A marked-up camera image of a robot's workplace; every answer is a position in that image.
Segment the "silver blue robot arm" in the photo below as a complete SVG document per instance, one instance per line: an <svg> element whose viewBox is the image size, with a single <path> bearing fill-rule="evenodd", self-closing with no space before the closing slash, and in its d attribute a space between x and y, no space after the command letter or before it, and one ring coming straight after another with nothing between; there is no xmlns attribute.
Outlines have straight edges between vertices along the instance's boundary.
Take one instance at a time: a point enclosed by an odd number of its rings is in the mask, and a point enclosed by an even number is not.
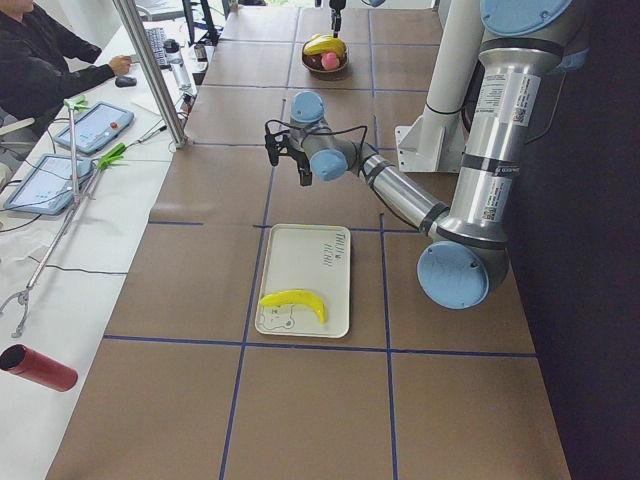
<svg viewBox="0 0 640 480"><path fill-rule="evenodd" d="M347 3L346 0L330 0L329 1L329 8L331 12L331 31L334 38L339 37L339 33L342 26L342 11L346 8L346 3ZM362 3L364 3L367 6L377 8L383 3L385 3L385 0L370 0L370 1L362 0Z"/></svg>
<svg viewBox="0 0 640 480"><path fill-rule="evenodd" d="M502 217L542 78L586 58L587 1L453 1L423 113L396 133L391 163L331 130L321 97L297 94L285 131L267 133L272 164L292 158L300 182L358 175L431 244L417 265L437 304L481 303L509 268Z"/></svg>

